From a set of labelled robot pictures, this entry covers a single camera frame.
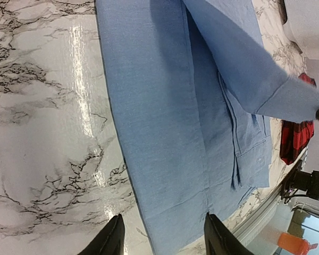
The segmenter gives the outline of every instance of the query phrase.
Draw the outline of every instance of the blue fabric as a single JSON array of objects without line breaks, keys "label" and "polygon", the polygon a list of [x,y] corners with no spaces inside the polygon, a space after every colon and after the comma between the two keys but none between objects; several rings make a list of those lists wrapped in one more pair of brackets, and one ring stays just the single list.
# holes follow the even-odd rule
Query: blue fabric
[{"label": "blue fabric", "polygon": [[251,0],[98,0],[121,148],[157,255],[268,186],[269,122],[313,120],[319,92],[263,49]]}]

